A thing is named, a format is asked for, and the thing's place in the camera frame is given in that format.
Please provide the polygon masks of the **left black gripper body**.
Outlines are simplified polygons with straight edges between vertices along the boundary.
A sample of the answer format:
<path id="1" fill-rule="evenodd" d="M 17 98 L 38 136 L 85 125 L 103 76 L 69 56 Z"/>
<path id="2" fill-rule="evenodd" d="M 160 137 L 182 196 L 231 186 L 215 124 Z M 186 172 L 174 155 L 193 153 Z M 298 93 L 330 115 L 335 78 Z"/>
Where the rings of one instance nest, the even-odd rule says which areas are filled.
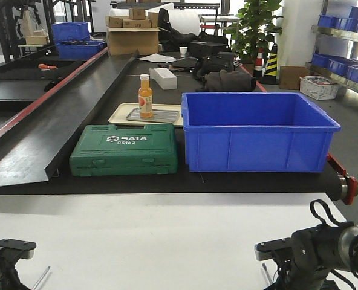
<path id="1" fill-rule="evenodd" d="M 0 289 L 28 289 L 20 280 L 15 264 L 24 251 L 14 248 L 0 249 Z"/>

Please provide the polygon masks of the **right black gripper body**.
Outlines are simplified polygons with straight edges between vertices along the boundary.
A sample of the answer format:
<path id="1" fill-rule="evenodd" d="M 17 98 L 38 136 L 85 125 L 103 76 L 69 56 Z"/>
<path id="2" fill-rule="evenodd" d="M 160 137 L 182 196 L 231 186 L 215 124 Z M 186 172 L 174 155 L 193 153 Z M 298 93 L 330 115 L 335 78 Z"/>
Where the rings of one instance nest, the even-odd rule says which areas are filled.
<path id="1" fill-rule="evenodd" d="M 352 288 L 352 282 L 338 273 L 351 271 L 347 248 L 342 245 L 351 228 L 351 225 L 317 225 L 295 231 L 290 237 L 293 256 L 288 260 L 272 259 L 278 278 L 267 289 L 338 289 L 335 281 L 327 280 L 330 273 Z"/>

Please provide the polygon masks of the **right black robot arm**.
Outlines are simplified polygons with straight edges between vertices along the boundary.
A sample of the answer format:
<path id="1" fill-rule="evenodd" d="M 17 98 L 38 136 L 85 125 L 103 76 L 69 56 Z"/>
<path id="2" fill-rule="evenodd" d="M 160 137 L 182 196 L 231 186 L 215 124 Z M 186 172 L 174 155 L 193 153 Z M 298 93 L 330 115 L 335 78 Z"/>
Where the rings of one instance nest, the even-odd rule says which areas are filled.
<path id="1" fill-rule="evenodd" d="M 298 230 L 289 238 L 259 243 L 255 251 L 258 260 L 272 259 L 278 266 L 269 289 L 334 289 L 327 276 L 343 279 L 341 271 L 358 278 L 358 226 L 352 222 Z"/>

